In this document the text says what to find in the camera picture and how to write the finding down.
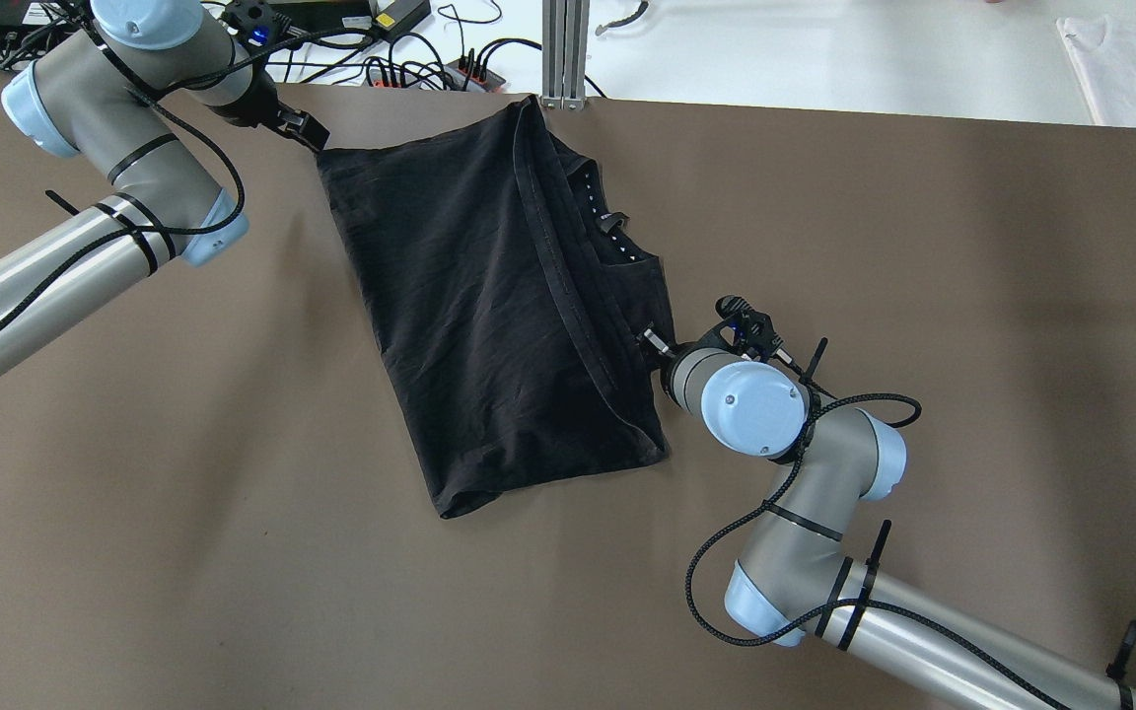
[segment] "electrical cable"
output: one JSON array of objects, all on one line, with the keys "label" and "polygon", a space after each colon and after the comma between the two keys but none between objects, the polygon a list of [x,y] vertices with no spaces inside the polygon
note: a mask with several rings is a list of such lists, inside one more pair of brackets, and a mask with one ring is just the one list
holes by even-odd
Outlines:
[{"label": "electrical cable", "polygon": [[40,43],[40,41],[50,40],[51,35],[55,34],[57,28],[64,23],[70,23],[72,20],[67,17],[59,17],[51,19],[45,26],[35,28],[35,31],[24,35],[23,40],[19,41],[19,47],[15,52],[8,57],[0,59],[0,69],[10,69],[15,64],[22,62],[26,53],[31,52],[34,44]]},{"label": "electrical cable", "polygon": [[[477,55],[477,62],[482,65],[482,73],[479,73],[482,80],[488,76],[488,64],[490,59],[493,58],[493,52],[498,52],[498,49],[501,49],[501,47],[506,47],[508,44],[532,47],[532,49],[540,50],[540,52],[542,50],[542,44],[536,43],[536,41],[524,40],[523,36],[504,36],[501,37],[501,40],[491,41],[485,47],[482,47],[482,50],[479,50],[479,55]],[[608,95],[603,93],[603,90],[600,89],[599,85],[594,83],[594,80],[590,78],[590,75],[585,75],[585,77],[586,77],[586,84],[591,85],[592,89],[594,89],[595,92],[599,93],[601,99],[608,99]]]},{"label": "electrical cable", "polygon": [[634,12],[632,15],[628,15],[627,18],[615,19],[615,22],[608,24],[601,24],[600,26],[595,27],[594,36],[603,35],[603,33],[608,32],[610,28],[617,28],[619,26],[627,26],[627,24],[636,23],[637,19],[643,17],[650,5],[651,3],[648,0],[641,0],[638,3],[638,9],[634,10]]},{"label": "electrical cable", "polygon": [[361,73],[357,73],[357,75],[346,76],[346,77],[342,77],[342,78],[335,80],[334,82],[331,82],[331,84],[333,84],[333,86],[335,86],[337,84],[346,84],[348,82],[351,82],[351,81],[353,81],[356,78],[361,78],[362,84],[370,85],[370,69],[373,69],[375,67],[382,66],[383,61],[384,61],[383,57],[369,57],[366,60],[364,60],[364,62],[351,64],[350,68],[360,68],[360,69],[362,69],[362,72]]},{"label": "electrical cable", "polygon": [[[285,62],[285,60],[275,59],[272,62],[266,62],[266,66],[267,67],[285,67],[285,66],[287,66],[287,62]],[[301,59],[294,59],[293,62],[292,62],[292,66],[293,67],[310,67],[310,68],[334,67],[334,68],[337,68],[337,69],[351,69],[353,67],[361,67],[362,62],[357,62],[357,64],[304,62]]]},{"label": "electrical cable", "polygon": [[393,49],[393,47],[398,45],[398,41],[406,40],[406,37],[408,37],[408,36],[414,36],[416,40],[423,41],[423,43],[428,47],[428,51],[432,52],[432,57],[434,59],[437,59],[437,64],[441,64],[442,67],[445,67],[445,62],[443,62],[443,60],[441,59],[441,53],[437,52],[436,47],[433,47],[432,41],[428,41],[428,37],[425,37],[424,35],[419,34],[418,32],[407,32],[406,34],[402,34],[401,36],[398,36],[396,40],[393,40],[393,41],[391,41],[391,43],[389,43],[389,64],[392,64],[392,49]]},{"label": "electrical cable", "polygon": [[[335,62],[331,64],[331,66],[321,68],[321,69],[318,69],[315,73],[311,73],[311,75],[309,75],[308,77],[302,78],[301,82],[299,82],[299,84],[310,84],[310,82],[316,81],[318,78],[321,78],[325,75],[328,75],[328,73],[334,72],[334,69],[342,68],[342,67],[346,66],[346,64],[350,62],[350,60],[352,60],[353,58],[357,58],[357,56],[361,55],[362,52],[366,52],[366,50],[369,49],[370,45],[374,45],[374,44],[375,44],[375,37],[374,36],[364,36],[362,40],[359,41],[359,43],[357,43],[357,45],[354,47],[354,49],[351,50],[350,53],[344,55],[342,58],[335,60]],[[343,47],[344,47],[344,49],[350,49],[349,45],[343,45]]]},{"label": "electrical cable", "polygon": [[315,40],[310,44],[325,47],[326,49],[354,49],[357,44],[339,44],[336,41]]},{"label": "electrical cable", "polygon": [[463,40],[463,22],[459,19],[457,26],[459,27],[459,69],[461,75],[463,75],[463,86],[460,91],[467,91],[468,82],[473,80],[473,66],[470,66],[470,57],[467,55],[467,41]]},{"label": "electrical cable", "polygon": [[905,617],[911,621],[916,621],[916,624],[928,626],[929,629],[933,629],[937,634],[943,635],[943,637],[959,644],[959,646],[963,648],[963,650],[972,654],[975,658],[978,658],[978,660],[982,660],[987,666],[991,666],[992,669],[995,669],[999,674],[1005,676],[1009,682],[1024,688],[1028,695],[1037,698],[1037,700],[1041,700],[1046,705],[1054,707],[1055,710],[1072,710],[1071,707],[1064,705],[1063,702],[1047,695],[1047,693],[1043,692],[1042,688],[1038,688],[1035,684],[1029,683],[1022,676],[1016,674],[1014,670],[1009,669],[1009,667],[1002,663],[1002,661],[999,661],[997,658],[993,657],[987,651],[984,651],[983,648],[976,646],[976,643],[970,641],[970,638],[964,637],[964,635],[961,635],[958,632],[947,628],[947,626],[929,619],[928,617],[918,615],[918,612],[907,609],[905,607],[897,605],[897,603],[876,602],[874,599],[866,599],[866,601],[861,601],[861,599],[841,599],[837,602],[821,603],[821,605],[815,607],[811,610],[803,612],[803,615],[795,617],[795,619],[788,621],[788,625],[783,626],[779,630],[763,635],[763,637],[740,638],[738,641],[745,643],[737,643],[735,646],[765,646],[767,643],[771,643],[774,640],[784,637],[784,635],[801,628],[801,626],[808,624],[808,621],[824,616],[827,611],[835,611],[836,609],[843,609],[844,607],[866,607],[867,609],[887,611],[889,615]]},{"label": "electrical cable", "polygon": [[[466,23],[469,24],[470,26],[491,26],[491,24],[496,23],[502,18],[502,6],[498,3],[498,0],[486,0],[486,1],[487,3],[493,6],[493,9],[496,10],[496,15],[493,18],[487,18],[487,19],[461,18],[459,17],[459,8],[457,8],[454,3],[442,5],[441,8],[437,8],[437,15],[441,15],[441,17],[450,19],[451,22]],[[445,14],[446,8],[450,8],[452,12],[446,15]]]},{"label": "electrical cable", "polygon": [[266,59],[275,52],[279,52],[281,49],[289,49],[296,43],[306,43],[309,41],[312,43],[315,40],[320,40],[325,36],[340,36],[344,34],[360,34],[364,36],[375,36],[375,33],[370,31],[365,31],[365,28],[356,27],[337,27],[337,28],[325,28],[325,31],[309,32],[302,34],[301,36],[287,37],[284,41],[276,41],[274,44],[266,45],[260,52],[253,52],[248,55],[247,58],[240,59],[239,62],[231,64],[226,68],[208,72],[207,75],[199,75],[197,77],[183,78],[173,82],[173,84],[164,86],[161,93],[174,93],[179,89],[199,89],[200,86],[209,86],[215,84],[217,81],[224,80],[226,76],[233,75],[233,73],[239,72],[243,67],[251,66],[252,64],[260,62],[261,59]]},{"label": "electrical cable", "polygon": [[[427,82],[427,85],[433,86],[433,89],[438,89],[442,91],[453,91],[453,77],[450,76],[450,73],[445,72],[444,67],[437,65],[437,68],[433,68],[433,64],[435,62],[427,62],[427,64],[416,62],[415,59],[401,62],[401,66],[411,69],[411,75],[415,76],[415,81],[410,82],[410,84],[402,86],[402,89],[410,89],[410,86],[419,84],[419,82]],[[415,67],[421,67],[421,68],[420,70],[414,70]],[[432,84],[432,82],[429,82],[429,80],[434,78],[441,80],[441,85],[434,85]]]}]

